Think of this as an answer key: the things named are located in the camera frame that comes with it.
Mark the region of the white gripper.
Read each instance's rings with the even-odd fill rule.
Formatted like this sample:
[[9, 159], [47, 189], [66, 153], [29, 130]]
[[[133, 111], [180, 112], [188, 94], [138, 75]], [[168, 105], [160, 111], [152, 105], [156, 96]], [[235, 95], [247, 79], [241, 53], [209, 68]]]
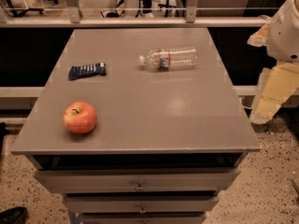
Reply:
[[270, 23], [251, 35], [247, 44], [266, 46], [270, 57], [285, 61], [264, 68], [259, 76], [249, 120], [265, 124], [299, 89], [299, 0], [286, 0]]

